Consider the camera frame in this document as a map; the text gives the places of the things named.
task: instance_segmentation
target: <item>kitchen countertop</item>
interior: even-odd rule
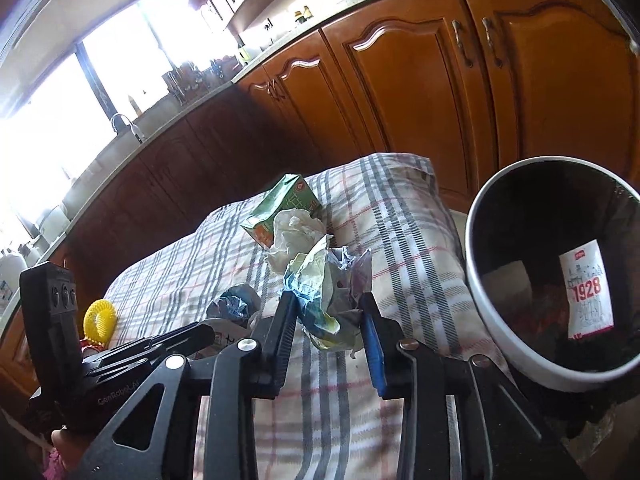
[[[357,7],[361,7],[371,1],[373,0],[343,0],[338,4],[336,4],[335,6],[333,6],[328,12],[319,16],[314,16],[307,22],[296,27],[290,33],[284,35],[282,38],[280,38],[278,41],[272,44],[267,50],[265,50],[259,56],[255,57],[255,59],[253,59],[247,66],[245,66],[231,81],[223,84],[222,86],[219,86],[218,88],[215,88],[211,92],[203,95],[201,98],[196,99],[193,102],[187,104],[185,107],[183,107],[180,110],[180,113],[172,117],[169,121],[167,121],[163,126],[160,126],[152,134],[147,135],[144,144],[141,144],[133,152],[127,155],[127,157],[124,158],[124,160],[110,173],[110,175],[103,181],[103,183],[101,183],[100,186],[98,186],[98,188],[92,193],[92,195],[87,199],[85,204],[80,208],[80,210],[78,211],[78,214],[76,214],[76,216],[72,219],[71,223],[66,228],[65,232],[62,233],[58,237],[58,239],[52,243],[49,249],[42,255],[40,261],[42,262],[46,261],[56,251],[56,249],[60,246],[62,241],[65,239],[66,235],[69,232],[71,232],[71,230],[74,228],[74,226],[76,225],[80,217],[91,206],[91,204],[96,199],[96,197],[100,195],[100,193],[116,177],[116,175],[120,173],[120,171],[123,170],[123,168],[126,167],[126,165],[131,160],[136,158],[138,154],[142,150],[144,150],[151,143],[153,139],[163,134],[171,126],[173,126],[183,117],[185,117],[191,111],[195,110],[198,106],[205,103],[207,100],[215,97],[220,92],[225,91],[232,84],[235,84],[238,81],[240,81],[246,74],[251,72],[251,70],[253,70],[258,65],[263,63],[269,57],[276,54],[277,51],[283,49],[288,44],[295,42],[296,40],[304,36],[306,33],[308,33],[309,31],[312,31],[318,27],[321,27],[325,23],[336,18],[339,14],[345,13],[348,10],[356,9]],[[2,341],[2,338],[4,336],[4,330],[9,325],[10,320],[13,318],[14,313],[17,307],[19,306],[19,303],[20,303],[20,291],[18,290],[14,295],[14,297],[12,298],[12,300],[9,302],[9,305],[7,306],[6,310],[0,317],[0,342]]]

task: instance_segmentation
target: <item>sink faucet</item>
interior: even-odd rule
[[[112,115],[111,127],[113,128],[113,131],[118,133],[118,129],[116,128],[116,124],[115,124],[116,117],[124,117],[127,120],[127,122],[129,123],[129,126],[131,127],[131,133],[133,134],[134,137],[136,137],[138,142],[142,144],[142,139],[145,138],[145,134],[143,134],[140,128],[136,124],[132,123],[131,120],[125,114],[121,114],[118,112],[117,114]]]

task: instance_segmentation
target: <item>plaid tablecloth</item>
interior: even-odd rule
[[[377,153],[307,181],[335,246],[372,250],[373,295],[384,316],[442,355],[483,353],[506,368],[466,288],[460,242],[428,159]],[[209,302],[238,283],[249,283],[273,313],[282,277],[239,226],[261,198],[217,209],[196,232],[117,277],[106,294],[118,310],[111,346],[201,320]],[[203,403],[196,477],[206,415]],[[395,478],[401,421],[402,401],[376,395],[363,351],[355,359],[320,352],[298,325],[280,396],[255,404],[260,478]]]

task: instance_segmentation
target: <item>green carton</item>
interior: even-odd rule
[[[269,249],[273,245],[273,219],[287,209],[306,209],[311,215],[320,209],[318,197],[301,175],[283,176],[240,225],[263,248]]]

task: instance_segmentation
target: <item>kitchen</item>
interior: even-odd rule
[[[25,113],[39,117],[39,132],[61,116],[77,133],[54,142],[40,135],[7,152],[19,168],[30,157],[41,170],[52,158],[67,162],[47,178],[40,173],[6,206],[22,210],[6,228],[22,238],[4,242],[36,245],[38,257],[72,269],[85,308],[126,267],[284,171],[312,174],[372,152],[418,153],[433,159],[447,206],[462,213],[495,171],[526,156],[580,156],[640,182],[637,57],[600,0],[180,0],[185,12],[198,9],[210,34],[184,42],[186,54],[174,54],[180,46],[170,51],[172,34],[162,31],[171,31],[169,20],[152,17],[151,7],[174,5],[156,2],[142,12],[150,0],[110,0],[80,16],[87,1],[65,0],[58,12],[73,14],[60,14],[57,43],[47,45],[38,17],[55,12],[56,0],[41,0],[0,58],[7,117],[20,117],[28,99],[36,104],[33,90],[55,76],[71,45],[78,66],[42,100],[83,78],[91,92],[65,99],[69,112]],[[122,7],[138,15],[110,28]],[[170,23],[180,20],[176,13]],[[144,38],[135,35],[142,30]],[[207,42],[210,52],[189,51]],[[120,55],[110,64],[110,53],[143,43],[150,47],[139,48],[135,62]],[[90,107],[96,114],[76,111]],[[88,146],[67,155],[76,142]],[[62,202],[68,219],[48,240],[28,191],[43,182],[50,189],[42,203],[54,200],[44,209]],[[8,311],[16,303],[17,296]],[[18,394],[10,394],[20,402],[35,382],[25,354],[14,355],[2,366],[20,378]]]

